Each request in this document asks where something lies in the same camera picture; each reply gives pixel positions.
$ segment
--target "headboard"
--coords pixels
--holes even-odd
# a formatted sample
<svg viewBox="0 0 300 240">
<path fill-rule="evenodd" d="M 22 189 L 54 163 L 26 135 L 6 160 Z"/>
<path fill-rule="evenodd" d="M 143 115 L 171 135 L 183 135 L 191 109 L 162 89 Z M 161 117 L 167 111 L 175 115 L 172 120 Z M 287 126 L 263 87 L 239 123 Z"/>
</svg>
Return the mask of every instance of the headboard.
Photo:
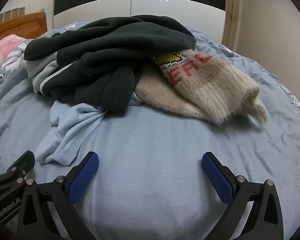
<svg viewBox="0 0 300 240">
<path fill-rule="evenodd" d="M 26 14 L 0 24 L 0 40 L 11 34 L 35 39 L 47 31 L 47 19 L 44 12 Z"/>
</svg>

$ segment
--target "blue textured pad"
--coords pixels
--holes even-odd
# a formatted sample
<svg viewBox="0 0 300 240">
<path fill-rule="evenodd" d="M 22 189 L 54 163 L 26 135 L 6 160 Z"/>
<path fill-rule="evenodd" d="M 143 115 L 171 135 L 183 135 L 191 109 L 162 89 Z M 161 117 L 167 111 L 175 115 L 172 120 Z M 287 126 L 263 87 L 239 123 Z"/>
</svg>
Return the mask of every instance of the blue textured pad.
<svg viewBox="0 0 300 240">
<path fill-rule="evenodd" d="M 68 202 L 73 204 L 80 202 L 84 192 L 86 191 L 92 177 L 96 174 L 99 167 L 98 154 L 93 153 L 90 159 L 83 166 L 77 177 L 69 186 Z"/>
<path fill-rule="evenodd" d="M 232 186 L 208 154 L 202 156 L 202 168 L 207 174 L 221 201 L 231 205 L 233 202 Z"/>
</svg>

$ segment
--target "yellow and black pattern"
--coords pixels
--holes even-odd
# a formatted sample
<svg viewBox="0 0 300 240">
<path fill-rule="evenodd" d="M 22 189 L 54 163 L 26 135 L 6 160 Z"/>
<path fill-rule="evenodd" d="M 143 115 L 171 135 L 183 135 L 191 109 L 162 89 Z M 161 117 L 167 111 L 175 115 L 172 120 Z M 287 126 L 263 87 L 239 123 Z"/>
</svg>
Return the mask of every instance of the yellow and black pattern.
<svg viewBox="0 0 300 240">
<path fill-rule="evenodd" d="M 162 69 L 167 69 L 176 64 L 185 62 L 188 58 L 180 53 L 168 52 L 153 57 L 154 62 Z"/>
</svg>

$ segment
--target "pink pillow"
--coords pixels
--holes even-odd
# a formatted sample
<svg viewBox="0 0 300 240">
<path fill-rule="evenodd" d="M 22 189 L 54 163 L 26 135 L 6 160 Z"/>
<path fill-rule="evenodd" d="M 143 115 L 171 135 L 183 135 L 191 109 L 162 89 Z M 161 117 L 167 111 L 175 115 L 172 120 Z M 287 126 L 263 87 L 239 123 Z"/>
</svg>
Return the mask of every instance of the pink pillow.
<svg viewBox="0 0 300 240">
<path fill-rule="evenodd" d="M 7 55 L 24 40 L 25 38 L 21 38 L 14 34 L 4 37 L 2 40 L 0 40 L 0 66 Z"/>
</svg>

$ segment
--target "wardrobe door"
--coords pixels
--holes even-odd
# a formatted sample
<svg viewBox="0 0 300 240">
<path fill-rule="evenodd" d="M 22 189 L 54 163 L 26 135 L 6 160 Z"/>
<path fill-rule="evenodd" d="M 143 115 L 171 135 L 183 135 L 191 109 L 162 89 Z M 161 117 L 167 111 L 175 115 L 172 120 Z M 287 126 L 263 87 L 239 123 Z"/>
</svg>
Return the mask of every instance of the wardrobe door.
<svg viewBox="0 0 300 240">
<path fill-rule="evenodd" d="M 54 0 L 53 28 L 75 21 L 130 16 L 131 0 Z"/>
<path fill-rule="evenodd" d="M 221 42 L 226 0 L 131 0 L 131 15 L 169 16 Z"/>
</svg>

